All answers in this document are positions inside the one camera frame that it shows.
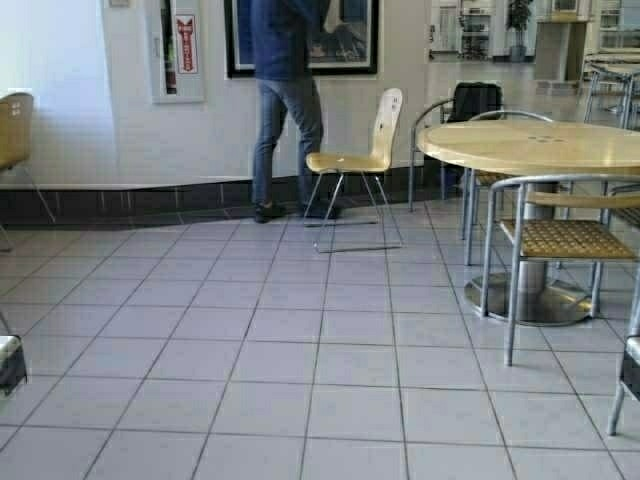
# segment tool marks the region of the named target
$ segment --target jeans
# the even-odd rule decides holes
[[[298,145],[298,201],[307,203],[311,175],[307,155],[320,151],[324,128],[316,83],[311,76],[290,81],[258,80],[261,127],[253,157],[253,202],[269,203],[273,176],[273,152],[287,112],[300,129]]]

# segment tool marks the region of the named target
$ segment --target black backpack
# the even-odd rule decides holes
[[[502,89],[493,83],[459,83],[447,123],[466,122],[481,113],[502,109]]]

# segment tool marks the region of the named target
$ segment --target fire extinguisher cabinet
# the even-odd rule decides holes
[[[204,102],[200,0],[144,2],[152,102]]]

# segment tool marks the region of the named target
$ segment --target potted plant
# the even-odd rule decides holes
[[[507,16],[507,30],[516,31],[516,44],[511,46],[510,59],[512,62],[524,62],[527,48],[524,45],[524,32],[531,17],[529,5],[533,0],[511,0],[509,2],[509,15]]]

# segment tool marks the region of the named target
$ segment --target black shoe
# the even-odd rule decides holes
[[[329,204],[327,202],[313,202],[311,208],[309,209],[309,213],[307,213],[307,218],[322,218],[324,219],[327,214],[327,209],[329,208]],[[302,205],[300,207],[300,215],[304,216],[304,213],[307,210],[307,205]],[[342,213],[342,207],[339,205],[334,205],[331,209],[331,213],[329,214],[329,220],[337,220]]]
[[[256,223],[267,223],[271,220],[275,220],[276,218],[284,217],[287,214],[287,210],[275,203],[270,207],[265,207],[264,205],[256,205],[255,206],[255,215],[253,219]]]

